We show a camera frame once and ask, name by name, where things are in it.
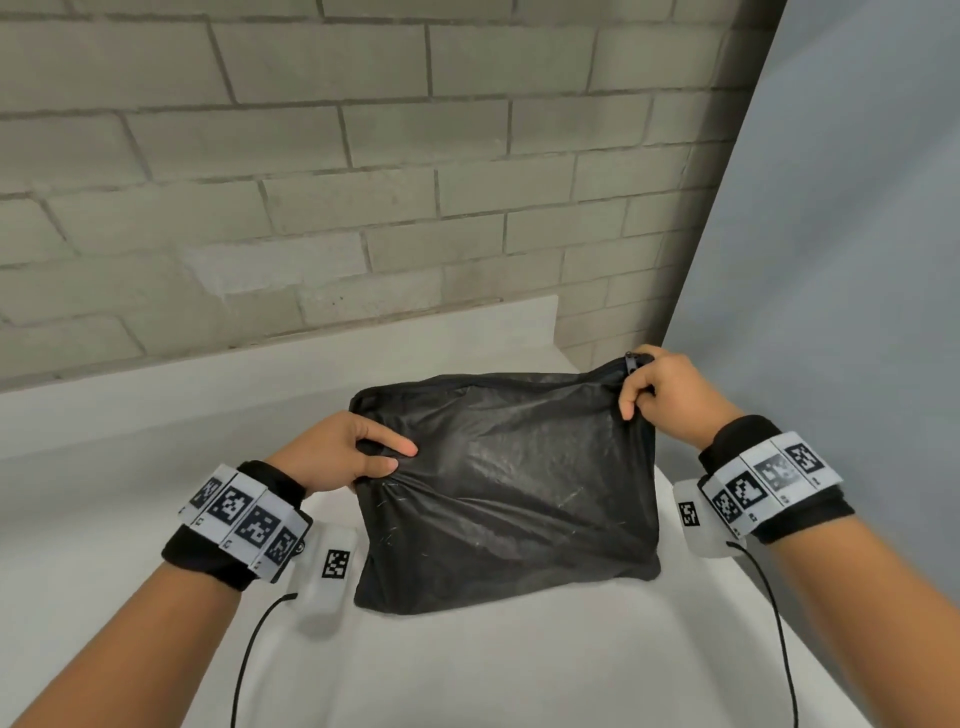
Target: wire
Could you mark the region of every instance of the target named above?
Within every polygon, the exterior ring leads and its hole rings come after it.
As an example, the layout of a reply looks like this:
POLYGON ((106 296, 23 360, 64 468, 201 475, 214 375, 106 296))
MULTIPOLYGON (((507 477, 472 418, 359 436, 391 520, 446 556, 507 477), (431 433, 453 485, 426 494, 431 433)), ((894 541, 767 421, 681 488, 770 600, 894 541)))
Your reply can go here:
POLYGON ((790 673, 790 658, 786 654, 786 638, 783 636, 783 621, 780 619, 780 609, 774 597, 773 587, 771 587, 770 582, 767 581, 767 575, 763 573, 763 569, 760 568, 760 564, 754 558, 754 554, 733 541, 727 541, 727 546, 746 554, 747 558, 754 563, 754 567, 756 567, 756 572, 760 574, 760 578, 763 579, 763 586, 767 588, 767 595, 770 596, 770 604, 774 608, 774 617, 777 618, 777 631, 780 633, 780 649, 783 651, 783 669, 786 671, 786 684, 790 689, 790 704, 793 706, 793 728, 798 728, 798 726, 800 726, 800 710, 797 708, 797 691, 793 687, 793 675, 790 673))
POLYGON ((250 659, 250 653, 253 650, 253 641, 256 640, 256 635, 259 633, 260 627, 263 626, 263 623, 267 620, 267 617, 270 616, 270 613, 280 606, 280 604, 285 601, 292 601, 296 598, 296 592, 283 595, 280 599, 267 607, 267 611, 263 613, 263 617, 260 618, 260 621, 254 627, 253 634, 250 635, 250 641, 247 643, 247 651, 244 653, 243 662, 240 663, 240 674, 237 675, 237 687, 233 691, 233 710, 230 712, 230 728, 236 728, 237 725, 237 706, 240 703, 240 686, 243 684, 243 673, 247 671, 247 661, 250 659))

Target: person's right hand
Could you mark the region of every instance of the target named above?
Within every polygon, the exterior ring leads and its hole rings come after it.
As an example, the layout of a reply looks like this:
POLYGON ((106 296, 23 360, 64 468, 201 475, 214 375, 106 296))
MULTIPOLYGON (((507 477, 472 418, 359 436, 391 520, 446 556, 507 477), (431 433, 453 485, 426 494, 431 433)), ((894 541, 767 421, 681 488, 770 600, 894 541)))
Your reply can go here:
POLYGON ((661 432, 705 449, 724 425, 743 417, 683 354, 649 344, 634 352, 650 354, 654 360, 623 382, 619 404, 624 420, 633 418, 636 404, 647 422, 661 432), (643 391, 650 386, 654 394, 643 391))

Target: person's left hand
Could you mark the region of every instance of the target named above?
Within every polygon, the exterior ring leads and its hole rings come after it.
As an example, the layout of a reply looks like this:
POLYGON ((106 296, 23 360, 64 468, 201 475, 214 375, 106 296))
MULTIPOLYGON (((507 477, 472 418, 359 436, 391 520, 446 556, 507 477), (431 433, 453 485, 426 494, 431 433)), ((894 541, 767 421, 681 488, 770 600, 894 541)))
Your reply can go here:
POLYGON ((356 448, 359 440, 373 440, 409 457, 417 454, 416 445, 388 427, 351 412, 337 412, 264 462, 288 474, 308 495, 343 488, 362 475, 386 477, 396 470, 395 458, 365 455, 356 448))

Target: black bag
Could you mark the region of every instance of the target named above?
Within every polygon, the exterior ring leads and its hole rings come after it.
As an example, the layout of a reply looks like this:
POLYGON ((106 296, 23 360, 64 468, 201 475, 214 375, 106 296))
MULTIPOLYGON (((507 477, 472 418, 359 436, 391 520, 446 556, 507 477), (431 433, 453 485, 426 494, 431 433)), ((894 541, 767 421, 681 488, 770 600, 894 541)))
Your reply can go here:
POLYGON ((357 482, 370 553, 358 607, 413 615, 568 584, 660 574, 654 429, 624 422, 624 359, 582 375, 435 376, 350 411, 413 440, 357 482))

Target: brick wall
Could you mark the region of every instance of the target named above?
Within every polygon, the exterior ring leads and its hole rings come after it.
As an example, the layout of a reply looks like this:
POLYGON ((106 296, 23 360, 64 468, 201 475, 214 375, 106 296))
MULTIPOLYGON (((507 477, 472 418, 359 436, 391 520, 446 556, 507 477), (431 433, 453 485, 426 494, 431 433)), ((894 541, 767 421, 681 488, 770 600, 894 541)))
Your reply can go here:
POLYGON ((782 0, 0 0, 0 386, 560 295, 669 318, 782 0))

